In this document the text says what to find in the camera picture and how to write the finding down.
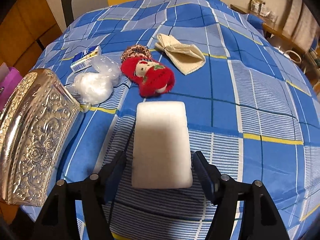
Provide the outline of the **red snowman sock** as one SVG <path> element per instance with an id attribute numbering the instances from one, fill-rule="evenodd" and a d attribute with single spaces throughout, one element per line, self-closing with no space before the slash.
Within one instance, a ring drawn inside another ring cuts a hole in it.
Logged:
<path id="1" fill-rule="evenodd" d="M 154 59 L 131 57 L 121 64 L 121 71 L 139 87 L 139 94 L 150 98 L 165 94 L 175 84 L 173 71 Z"/>

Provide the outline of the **wooden side table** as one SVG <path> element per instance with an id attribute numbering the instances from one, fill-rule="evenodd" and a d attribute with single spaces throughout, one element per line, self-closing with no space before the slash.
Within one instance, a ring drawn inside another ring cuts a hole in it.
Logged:
<path id="1" fill-rule="evenodd" d="M 295 48 L 295 50 L 298 51 L 299 53 L 302 53 L 302 54 L 306 53 L 306 50 L 304 50 L 301 46 L 299 46 L 297 42 L 293 40 L 292 35 L 290 35 L 288 32 L 285 32 L 283 27 L 281 27 L 279 24 L 276 24 L 272 22 L 270 19 L 265 18 L 249 9 L 240 7 L 238 5 L 231 4 L 230 8 L 240 14 L 252 14 L 254 16 L 257 16 L 258 18 L 263 20 L 263 30 L 265 33 L 269 33 L 281 38 L 282 40 L 290 44 L 293 48 Z"/>

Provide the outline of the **cream knitted cloth bundle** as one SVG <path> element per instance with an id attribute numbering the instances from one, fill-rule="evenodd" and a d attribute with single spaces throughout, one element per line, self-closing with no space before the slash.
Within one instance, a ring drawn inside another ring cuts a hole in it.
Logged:
<path id="1" fill-rule="evenodd" d="M 172 35 L 158 34 L 155 47 L 163 51 L 184 75 L 197 71 L 206 63 L 206 58 L 197 46 L 181 43 Z"/>

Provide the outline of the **clear plastic bag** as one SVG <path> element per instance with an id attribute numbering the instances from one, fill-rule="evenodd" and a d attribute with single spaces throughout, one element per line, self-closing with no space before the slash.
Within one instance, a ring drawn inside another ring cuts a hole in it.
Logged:
<path id="1" fill-rule="evenodd" d="M 85 104 L 98 105 L 106 101 L 117 85 L 120 67 L 106 56 L 97 55 L 91 60 L 92 72 L 76 74 L 73 83 L 67 89 L 77 93 Z"/>

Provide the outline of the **blue plaid bed sheet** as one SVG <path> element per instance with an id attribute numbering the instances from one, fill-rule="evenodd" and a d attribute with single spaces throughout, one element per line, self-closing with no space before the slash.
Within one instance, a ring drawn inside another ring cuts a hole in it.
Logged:
<path id="1" fill-rule="evenodd" d="M 299 239 L 319 216 L 319 102 L 303 72 L 274 49 L 242 16 L 217 0 L 137 0 L 88 12 L 47 46 L 34 70 L 48 68 L 71 85 L 72 59 L 100 46 L 121 64 L 133 44 L 171 68 L 175 85 L 147 101 L 183 101 L 191 151 L 238 181 L 260 179 L 271 195 L 290 239 Z M 161 51 L 158 34 L 195 44 L 203 67 L 183 75 Z M 133 125 L 145 101 L 138 86 L 120 74 L 109 99 L 85 113 L 77 135 L 53 173 L 68 183 L 127 150 L 127 166 L 113 210 L 116 239 L 205 239 L 216 207 L 194 176 L 192 187 L 139 190 L 131 186 Z"/>

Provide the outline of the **purple cardboard box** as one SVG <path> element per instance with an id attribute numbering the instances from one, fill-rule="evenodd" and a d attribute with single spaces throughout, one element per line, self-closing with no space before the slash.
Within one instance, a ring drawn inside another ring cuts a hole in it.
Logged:
<path id="1" fill-rule="evenodd" d="M 1 64 L 1 96 L 0 96 L 0 109 L 3 111 L 7 100 L 22 80 L 20 72 L 14 67 L 8 67 L 5 62 Z"/>

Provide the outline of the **black headboard post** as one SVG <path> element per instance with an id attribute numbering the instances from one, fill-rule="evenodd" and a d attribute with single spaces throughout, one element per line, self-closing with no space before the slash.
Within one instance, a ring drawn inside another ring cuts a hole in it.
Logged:
<path id="1" fill-rule="evenodd" d="M 65 19 L 66 27 L 68 27 L 73 21 L 73 9 L 72 9 L 72 0 L 61 0 L 63 16 Z"/>

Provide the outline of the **white foam sponge block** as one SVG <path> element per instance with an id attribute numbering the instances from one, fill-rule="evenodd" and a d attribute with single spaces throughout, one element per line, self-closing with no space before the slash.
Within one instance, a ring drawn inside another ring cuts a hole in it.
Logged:
<path id="1" fill-rule="evenodd" d="M 181 189 L 193 184 L 185 104 L 150 101 L 137 105 L 132 186 Z"/>

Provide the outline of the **packets on side table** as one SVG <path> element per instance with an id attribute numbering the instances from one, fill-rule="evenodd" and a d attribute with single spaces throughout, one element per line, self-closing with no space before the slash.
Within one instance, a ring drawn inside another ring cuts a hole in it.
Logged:
<path id="1" fill-rule="evenodd" d="M 249 8 L 252 12 L 269 19 L 273 23 L 276 23 L 278 19 L 276 13 L 269 9 L 263 0 L 250 0 Z"/>

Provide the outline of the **wooden wardrobe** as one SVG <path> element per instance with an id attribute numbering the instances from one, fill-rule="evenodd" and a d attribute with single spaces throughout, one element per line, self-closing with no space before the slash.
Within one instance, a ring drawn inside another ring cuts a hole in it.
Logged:
<path id="1" fill-rule="evenodd" d="M 46 0 L 1 0 L 1 63 L 22 76 L 61 34 Z"/>

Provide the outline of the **blue white tissue packet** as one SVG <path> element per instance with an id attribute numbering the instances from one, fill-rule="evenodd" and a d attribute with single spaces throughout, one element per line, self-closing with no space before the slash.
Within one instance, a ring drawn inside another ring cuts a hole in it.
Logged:
<path id="1" fill-rule="evenodd" d="M 77 73 L 90 67 L 92 65 L 92 60 L 99 55 L 101 55 L 100 46 L 89 47 L 76 54 L 71 63 L 72 72 Z"/>

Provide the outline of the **right floral curtain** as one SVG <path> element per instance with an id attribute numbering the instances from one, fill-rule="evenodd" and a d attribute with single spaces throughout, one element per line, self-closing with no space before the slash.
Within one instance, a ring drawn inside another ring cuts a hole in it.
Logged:
<path id="1" fill-rule="evenodd" d="M 319 25 L 302 0 L 292 0 L 283 31 L 289 34 L 303 51 L 308 51 L 319 35 Z"/>

